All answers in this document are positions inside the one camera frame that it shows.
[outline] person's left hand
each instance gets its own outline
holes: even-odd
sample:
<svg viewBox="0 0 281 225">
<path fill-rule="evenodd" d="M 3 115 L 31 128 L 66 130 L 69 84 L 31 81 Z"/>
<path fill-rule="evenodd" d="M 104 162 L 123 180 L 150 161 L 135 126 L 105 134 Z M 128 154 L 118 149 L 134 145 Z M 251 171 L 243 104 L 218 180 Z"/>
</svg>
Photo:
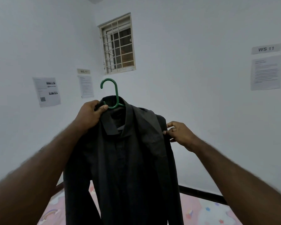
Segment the person's left hand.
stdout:
<svg viewBox="0 0 281 225">
<path fill-rule="evenodd" d="M 103 105 L 99 107 L 98 110 L 94 111 L 95 106 L 98 103 L 98 100 L 93 100 L 83 104 L 73 123 L 75 123 L 83 131 L 87 131 L 88 129 L 94 127 L 98 123 L 101 114 L 108 109 L 108 105 Z"/>
</svg>

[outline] hanger hook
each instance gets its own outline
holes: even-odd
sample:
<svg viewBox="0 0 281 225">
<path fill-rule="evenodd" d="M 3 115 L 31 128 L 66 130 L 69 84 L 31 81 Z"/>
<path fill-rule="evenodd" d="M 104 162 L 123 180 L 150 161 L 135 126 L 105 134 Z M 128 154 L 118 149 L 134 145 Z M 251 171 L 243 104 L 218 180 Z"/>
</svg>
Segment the hanger hook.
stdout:
<svg viewBox="0 0 281 225">
<path fill-rule="evenodd" d="M 103 89 L 103 84 L 105 83 L 105 81 L 111 81 L 113 84 L 114 84 L 114 87 L 116 89 L 116 105 L 112 106 L 112 107 L 109 107 L 109 109 L 115 109 L 117 108 L 118 106 L 123 106 L 125 107 L 125 105 L 123 104 L 120 104 L 120 100 L 119 100 L 119 93 L 118 93 L 118 85 L 116 84 L 116 82 L 113 80 L 113 79 L 110 79 L 110 78 L 106 78 L 104 80 L 102 80 L 101 84 L 100 84 L 100 87 L 101 89 Z"/>
</svg>

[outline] person's left arm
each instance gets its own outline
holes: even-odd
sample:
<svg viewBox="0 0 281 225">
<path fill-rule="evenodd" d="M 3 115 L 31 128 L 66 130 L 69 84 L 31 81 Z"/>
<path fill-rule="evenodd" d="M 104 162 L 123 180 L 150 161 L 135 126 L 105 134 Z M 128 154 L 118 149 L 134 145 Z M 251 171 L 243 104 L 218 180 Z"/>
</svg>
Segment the person's left arm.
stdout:
<svg viewBox="0 0 281 225">
<path fill-rule="evenodd" d="M 38 223 L 74 146 L 108 108 L 94 111 L 98 103 L 85 103 L 65 130 L 0 181 L 0 225 Z"/>
</svg>

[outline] shirt collar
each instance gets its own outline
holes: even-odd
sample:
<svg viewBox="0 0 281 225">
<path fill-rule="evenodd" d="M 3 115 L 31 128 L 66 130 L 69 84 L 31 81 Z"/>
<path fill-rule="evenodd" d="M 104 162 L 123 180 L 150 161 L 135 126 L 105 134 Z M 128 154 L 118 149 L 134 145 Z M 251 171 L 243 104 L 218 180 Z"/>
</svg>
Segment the shirt collar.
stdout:
<svg viewBox="0 0 281 225">
<path fill-rule="evenodd" d="M 133 108 L 130 104 L 128 104 L 123 98 L 119 97 L 120 103 L 125 104 L 126 106 L 126 118 L 125 118 L 125 126 L 122 132 L 121 137 L 131 136 L 131 129 L 133 127 Z M 96 106 L 98 109 L 100 106 L 104 105 L 104 102 L 109 104 L 110 106 L 114 106 L 116 104 L 116 96 L 107 96 L 101 99 L 100 103 Z M 120 134 L 114 121 L 111 118 L 110 111 L 105 111 L 100 118 L 100 121 L 104 127 L 104 130 L 107 135 L 118 135 Z"/>
</svg>

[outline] paper sign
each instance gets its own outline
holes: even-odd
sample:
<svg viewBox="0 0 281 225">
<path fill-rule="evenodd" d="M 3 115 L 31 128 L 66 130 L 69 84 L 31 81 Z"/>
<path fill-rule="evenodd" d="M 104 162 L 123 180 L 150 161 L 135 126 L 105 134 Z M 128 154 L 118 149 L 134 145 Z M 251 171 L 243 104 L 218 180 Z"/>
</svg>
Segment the paper sign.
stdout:
<svg viewBox="0 0 281 225">
<path fill-rule="evenodd" d="M 78 76 L 78 78 L 80 84 L 81 98 L 94 97 L 91 76 Z"/>
<path fill-rule="evenodd" d="M 60 104 L 60 95 L 54 77 L 33 77 L 40 107 Z"/>
<path fill-rule="evenodd" d="M 281 50 L 281 43 L 265 46 L 256 46 L 252 48 L 251 54 L 262 54 L 269 52 L 277 52 Z"/>
<path fill-rule="evenodd" d="M 90 70 L 85 69 L 77 69 L 78 74 L 90 74 Z"/>
<path fill-rule="evenodd" d="M 281 88 L 281 55 L 252 60 L 251 90 Z"/>
</svg>

